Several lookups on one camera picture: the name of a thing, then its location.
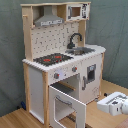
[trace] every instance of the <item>toy kitchen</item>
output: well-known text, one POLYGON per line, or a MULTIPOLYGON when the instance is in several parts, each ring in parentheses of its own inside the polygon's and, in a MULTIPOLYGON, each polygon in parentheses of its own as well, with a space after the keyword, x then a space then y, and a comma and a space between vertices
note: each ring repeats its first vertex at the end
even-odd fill
POLYGON ((85 128, 86 104, 101 95, 105 48, 85 44, 90 2, 22 4, 26 108, 45 128, 76 113, 85 128))

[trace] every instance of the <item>microwave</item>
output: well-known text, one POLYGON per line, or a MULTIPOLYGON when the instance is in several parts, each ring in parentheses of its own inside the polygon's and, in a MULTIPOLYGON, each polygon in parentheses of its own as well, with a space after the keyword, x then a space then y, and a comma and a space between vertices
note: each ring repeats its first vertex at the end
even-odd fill
POLYGON ((69 4, 67 5, 67 21, 88 18, 88 4, 69 4))

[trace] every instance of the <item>kitchen hood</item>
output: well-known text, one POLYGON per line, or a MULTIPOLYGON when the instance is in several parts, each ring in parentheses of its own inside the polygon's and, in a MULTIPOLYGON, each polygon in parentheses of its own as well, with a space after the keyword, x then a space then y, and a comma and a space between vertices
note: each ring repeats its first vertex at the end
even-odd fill
POLYGON ((60 24, 64 22, 63 18, 60 18, 52 13, 52 6, 44 6, 43 16, 36 20, 35 27, 46 26, 51 24, 60 24))

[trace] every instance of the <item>backsplash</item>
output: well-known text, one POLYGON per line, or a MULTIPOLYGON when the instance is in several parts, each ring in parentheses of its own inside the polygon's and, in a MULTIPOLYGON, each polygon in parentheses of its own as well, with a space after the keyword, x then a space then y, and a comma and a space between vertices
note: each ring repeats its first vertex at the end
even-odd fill
MULTIPOLYGON (((31 32, 33 58, 66 50, 71 35, 78 33, 78 28, 79 22, 33 28, 31 32)), ((73 43, 78 46, 78 36, 73 38, 73 43)))

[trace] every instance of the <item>faucet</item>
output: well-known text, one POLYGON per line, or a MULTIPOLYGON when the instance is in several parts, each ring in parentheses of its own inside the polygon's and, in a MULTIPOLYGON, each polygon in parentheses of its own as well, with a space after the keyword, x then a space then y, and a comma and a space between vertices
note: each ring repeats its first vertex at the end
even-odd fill
POLYGON ((73 47, 75 47, 75 44, 73 44, 72 39, 75 35, 79 35, 80 36, 80 41, 82 41, 82 35, 80 33, 74 33, 71 38, 70 38, 70 43, 67 45, 68 49, 72 49, 73 47))

